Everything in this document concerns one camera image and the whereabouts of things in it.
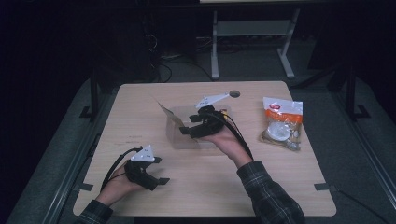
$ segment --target wooden table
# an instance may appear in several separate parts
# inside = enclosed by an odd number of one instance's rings
[[[85,184],[74,213],[80,214],[94,199],[117,157],[132,147],[152,145],[154,155],[163,160],[152,164],[148,173],[169,177],[165,186],[144,189],[113,205],[114,215],[132,217],[252,217],[247,196],[236,167],[218,149],[175,149],[165,134],[167,108],[194,105],[203,96],[231,90],[239,98],[228,97],[215,105],[228,105],[255,160],[263,162],[271,177],[297,201],[308,217],[330,217],[336,212],[328,190],[317,191],[325,183],[315,154],[303,129],[301,151],[293,152],[260,141],[263,131],[262,97],[291,99],[281,81],[201,82],[169,84],[128,84],[120,87],[115,103],[92,158]]]

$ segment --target plaid sleeve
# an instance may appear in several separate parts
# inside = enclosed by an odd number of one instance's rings
[[[305,223],[300,205],[272,180],[261,161],[252,161],[237,173],[262,223]]]
[[[108,206],[92,200],[78,216],[75,224],[105,224],[110,219],[113,210]]]

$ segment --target white bracket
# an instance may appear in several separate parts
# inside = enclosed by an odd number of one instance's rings
[[[220,94],[220,95],[206,96],[197,105],[195,105],[195,108],[201,108],[201,107],[204,107],[207,105],[212,105],[217,101],[227,98],[229,95],[230,95],[230,93],[226,92],[226,93]]]
[[[151,145],[143,147],[140,151],[131,157],[131,161],[149,161],[154,162],[154,154],[152,153]]]

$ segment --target hand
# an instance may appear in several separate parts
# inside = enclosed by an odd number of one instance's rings
[[[125,175],[125,164],[126,162],[113,173],[105,188],[96,197],[96,201],[110,206],[122,199],[125,195],[143,189],[142,186],[128,180],[128,177]]]
[[[239,169],[241,166],[253,161],[246,153],[245,149],[236,139],[235,135],[224,126],[218,133],[214,133],[201,138],[202,140],[212,142],[228,156]]]

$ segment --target transparent plastic bag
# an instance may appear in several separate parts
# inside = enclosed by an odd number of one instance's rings
[[[300,150],[303,102],[264,97],[263,105],[265,130],[262,140],[293,151]]]

